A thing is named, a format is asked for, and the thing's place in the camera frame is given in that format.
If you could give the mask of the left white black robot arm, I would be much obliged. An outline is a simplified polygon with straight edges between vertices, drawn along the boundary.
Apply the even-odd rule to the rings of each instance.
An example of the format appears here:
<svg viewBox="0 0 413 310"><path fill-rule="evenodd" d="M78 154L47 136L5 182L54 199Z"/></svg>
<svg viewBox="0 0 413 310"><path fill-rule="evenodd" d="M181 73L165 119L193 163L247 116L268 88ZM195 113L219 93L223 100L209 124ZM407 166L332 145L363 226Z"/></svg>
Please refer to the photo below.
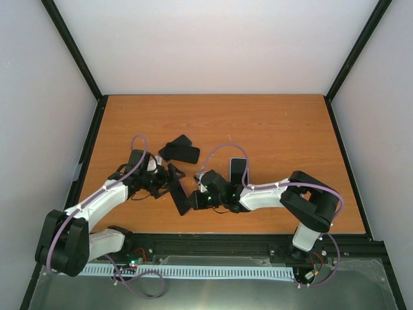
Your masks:
<svg viewBox="0 0 413 310"><path fill-rule="evenodd" d="M49 273L77 276L91 261L113 253L129 259L134 243L130 231L110 226L93 233L92 229L112 209L131 200L140 190L158 199L170 193L182 206L186 194L181 186L185 173L144 150L133 150L127 163L120 165L95 193L64 211L52 210L45 218L35 251L35 261Z"/></svg>

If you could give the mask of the dark maroon cased phone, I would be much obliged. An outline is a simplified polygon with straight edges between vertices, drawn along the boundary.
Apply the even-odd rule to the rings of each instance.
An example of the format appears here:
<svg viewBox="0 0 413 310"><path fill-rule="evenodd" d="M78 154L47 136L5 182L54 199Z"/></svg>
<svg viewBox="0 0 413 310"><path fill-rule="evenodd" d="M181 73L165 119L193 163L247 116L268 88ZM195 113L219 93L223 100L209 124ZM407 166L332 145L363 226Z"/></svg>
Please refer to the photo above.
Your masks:
<svg viewBox="0 0 413 310"><path fill-rule="evenodd" d="M169 186L170 195L180 216L184 216L191 208L190 198L179 180L174 180Z"/></svg>

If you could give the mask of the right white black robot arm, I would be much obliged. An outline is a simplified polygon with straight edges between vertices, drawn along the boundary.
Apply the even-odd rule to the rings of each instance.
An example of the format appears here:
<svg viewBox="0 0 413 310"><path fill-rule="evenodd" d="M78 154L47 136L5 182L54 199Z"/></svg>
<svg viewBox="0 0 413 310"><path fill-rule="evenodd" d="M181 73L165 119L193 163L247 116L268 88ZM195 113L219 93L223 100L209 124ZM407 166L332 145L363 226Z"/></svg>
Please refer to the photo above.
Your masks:
<svg viewBox="0 0 413 310"><path fill-rule="evenodd" d="M334 219L345 206L343 197L334 189L308 174L296 170L287 179L261 185L226 181L214 170L197 178L199 189L188 198L193 210L223 206L232 213L252 212L266 208L284 208L299 225L295 230L288 255L303 261L316 241L328 233Z"/></svg>

